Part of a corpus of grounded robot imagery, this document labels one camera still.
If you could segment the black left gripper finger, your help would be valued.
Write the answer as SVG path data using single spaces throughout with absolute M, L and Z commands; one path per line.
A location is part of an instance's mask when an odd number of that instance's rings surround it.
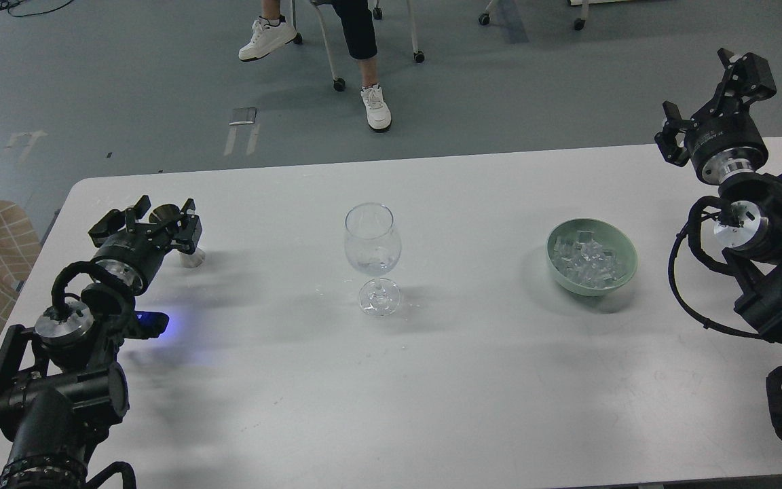
M 202 224 L 195 214 L 193 198 L 187 198 L 183 206 L 163 204 L 154 210 L 154 243 L 165 253 L 180 251 L 193 255 L 199 250 Z
M 136 204 L 126 210 L 111 209 L 90 228 L 89 236 L 97 249 L 101 248 L 108 238 L 121 231 L 135 233 L 137 224 L 150 208 L 150 198 L 143 195 Z

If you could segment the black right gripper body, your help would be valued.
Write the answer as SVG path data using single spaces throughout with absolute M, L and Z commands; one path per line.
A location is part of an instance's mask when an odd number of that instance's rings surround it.
M 748 112 L 693 124 L 686 131 L 686 149 L 699 181 L 707 185 L 721 185 L 738 171 L 758 170 L 768 159 L 768 149 Z

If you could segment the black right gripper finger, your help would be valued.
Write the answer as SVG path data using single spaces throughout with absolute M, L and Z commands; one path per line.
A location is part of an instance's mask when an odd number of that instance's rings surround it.
M 685 120 L 679 107 L 671 101 L 664 101 L 662 109 L 665 120 L 661 130 L 655 134 L 654 141 L 664 161 L 683 167 L 691 159 L 701 121 L 695 115 L 691 120 Z
M 747 113 L 758 102 L 770 99 L 778 92 L 769 62 L 752 52 L 736 56 L 726 48 L 717 51 L 725 69 L 715 93 L 703 107 L 707 117 Z

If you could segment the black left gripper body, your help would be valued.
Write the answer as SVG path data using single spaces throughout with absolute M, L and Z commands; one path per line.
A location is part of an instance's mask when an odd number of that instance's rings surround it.
M 90 233 L 98 249 L 92 262 L 108 270 L 140 296 L 160 270 L 164 258 L 171 251 L 171 239 L 161 234 L 150 236 L 144 231 L 122 229 L 111 235 Z

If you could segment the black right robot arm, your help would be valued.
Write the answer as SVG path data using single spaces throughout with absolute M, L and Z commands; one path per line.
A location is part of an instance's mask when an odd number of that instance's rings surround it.
M 775 96 L 777 88 L 762 56 L 737 56 L 725 48 L 718 56 L 725 71 L 713 97 L 687 118 L 665 101 L 665 121 L 654 137 L 667 163 L 691 163 L 699 181 L 719 191 L 699 198 L 689 210 L 670 250 L 669 286 L 682 309 L 705 329 L 782 344 L 782 173 L 760 172 L 768 149 L 750 115 L 751 106 Z M 707 269 L 736 280 L 741 296 L 734 311 L 751 331 L 709 319 L 683 300 L 675 275 L 683 242 Z

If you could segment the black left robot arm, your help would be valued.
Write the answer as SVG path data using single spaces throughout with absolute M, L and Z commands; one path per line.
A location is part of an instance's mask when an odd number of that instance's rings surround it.
M 130 464 L 89 477 L 91 456 L 127 414 L 118 352 L 128 338 L 157 338 L 162 312 L 136 309 L 171 251 L 202 256 L 193 199 L 155 209 L 144 195 L 89 231 L 96 253 L 59 272 L 52 304 L 31 327 L 10 326 L 0 347 L 0 429 L 12 443 L 0 488 L 99 488 L 114 475 L 136 487 Z

